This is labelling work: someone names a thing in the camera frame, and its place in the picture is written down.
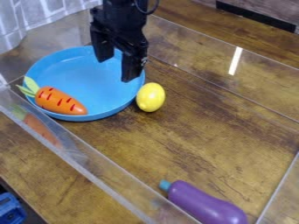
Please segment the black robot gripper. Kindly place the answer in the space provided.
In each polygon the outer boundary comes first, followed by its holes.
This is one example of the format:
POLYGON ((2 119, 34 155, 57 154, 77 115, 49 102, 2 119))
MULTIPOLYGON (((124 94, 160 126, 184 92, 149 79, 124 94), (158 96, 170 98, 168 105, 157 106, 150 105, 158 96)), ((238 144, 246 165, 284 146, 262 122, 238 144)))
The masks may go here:
POLYGON ((89 10, 90 43, 98 62, 114 55, 114 47, 122 51, 121 81, 140 76, 146 62, 148 42, 142 33, 146 22, 148 0, 102 0, 102 5, 89 10))

